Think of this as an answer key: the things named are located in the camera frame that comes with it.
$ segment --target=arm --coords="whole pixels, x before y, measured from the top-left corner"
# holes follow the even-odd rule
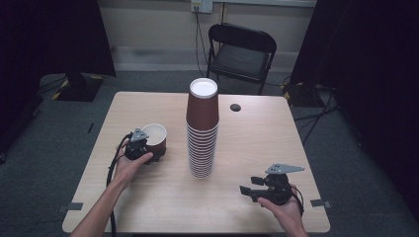
[[[118,157],[124,155],[122,150],[119,153]],[[133,161],[126,159],[125,156],[121,157],[118,160],[117,170],[113,180],[106,187],[87,215],[77,225],[71,233],[71,236],[102,236],[121,193],[129,185],[138,168],[152,156],[152,153],[147,153]]]
[[[259,197],[258,202],[265,208],[274,213],[274,216],[280,222],[281,227],[286,231],[289,237],[305,237],[308,236],[302,225],[301,214],[299,212],[298,203],[295,197],[285,203],[284,205],[275,205],[268,199]]]

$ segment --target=power strip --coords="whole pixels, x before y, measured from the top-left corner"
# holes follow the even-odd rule
[[[191,12],[212,13],[212,1],[191,0]]]

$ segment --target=wooden table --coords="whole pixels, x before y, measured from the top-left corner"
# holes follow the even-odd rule
[[[205,179],[189,171],[186,134],[188,94],[119,92],[115,95],[73,202],[62,224],[71,232],[105,189],[108,167],[121,139],[136,127],[161,123],[168,132],[167,152],[159,163],[141,166],[121,195],[115,215],[119,232],[274,233],[283,232],[273,214],[243,196],[239,186],[255,186],[273,163],[304,167],[288,174],[302,192],[307,232],[330,228],[287,101],[281,97],[219,95],[219,128],[213,170]],[[231,104],[239,104],[233,112]]]

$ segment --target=black curtain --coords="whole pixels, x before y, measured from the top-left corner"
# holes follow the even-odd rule
[[[2,1],[0,36],[1,137],[33,100],[44,75],[116,75],[96,0]]]
[[[318,0],[293,76],[336,88],[361,144],[419,220],[418,12],[414,0]]]

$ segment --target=black tape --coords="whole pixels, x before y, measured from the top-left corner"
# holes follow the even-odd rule
[[[311,206],[317,207],[317,206],[324,206],[324,208],[330,208],[332,207],[332,203],[330,201],[323,201],[321,199],[311,200]]]
[[[56,212],[65,213],[67,212],[67,210],[81,210],[82,206],[83,206],[83,202],[72,202],[67,205],[63,204],[58,208]]]

